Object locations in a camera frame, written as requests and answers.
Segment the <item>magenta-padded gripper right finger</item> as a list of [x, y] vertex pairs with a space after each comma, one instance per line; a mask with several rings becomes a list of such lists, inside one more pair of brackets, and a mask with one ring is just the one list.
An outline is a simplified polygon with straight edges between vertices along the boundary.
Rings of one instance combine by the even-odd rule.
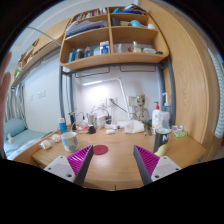
[[133, 155], [144, 185], [148, 185], [180, 170], [180, 167], [168, 156], [158, 157], [137, 145], [134, 146]]

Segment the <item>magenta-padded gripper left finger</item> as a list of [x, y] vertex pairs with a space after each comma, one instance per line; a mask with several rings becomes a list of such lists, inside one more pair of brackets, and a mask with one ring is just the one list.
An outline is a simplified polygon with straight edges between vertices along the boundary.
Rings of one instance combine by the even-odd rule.
[[68, 157], [60, 155], [44, 168], [56, 176], [82, 186], [93, 156], [93, 146], [89, 145]]

